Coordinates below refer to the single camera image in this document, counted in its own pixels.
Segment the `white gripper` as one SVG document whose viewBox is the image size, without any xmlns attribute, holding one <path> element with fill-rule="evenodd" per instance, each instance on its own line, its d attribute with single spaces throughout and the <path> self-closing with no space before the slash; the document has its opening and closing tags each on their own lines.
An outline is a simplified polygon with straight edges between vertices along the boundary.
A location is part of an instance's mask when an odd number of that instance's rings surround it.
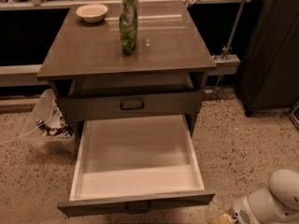
<svg viewBox="0 0 299 224">
<path fill-rule="evenodd" d="M 229 214 L 223 213 L 208 224 L 259 224 L 249 207 L 247 196 L 234 200 L 229 208 Z"/>
</svg>

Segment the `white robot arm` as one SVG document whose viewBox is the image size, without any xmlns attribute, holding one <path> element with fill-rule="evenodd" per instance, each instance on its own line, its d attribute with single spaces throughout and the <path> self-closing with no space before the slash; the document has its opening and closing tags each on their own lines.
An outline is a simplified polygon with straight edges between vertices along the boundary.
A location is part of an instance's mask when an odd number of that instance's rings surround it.
<svg viewBox="0 0 299 224">
<path fill-rule="evenodd" d="M 208 224 L 276 224 L 299 221 L 299 174 L 280 169 L 268 186 L 236 199 L 229 210 Z"/>
</svg>

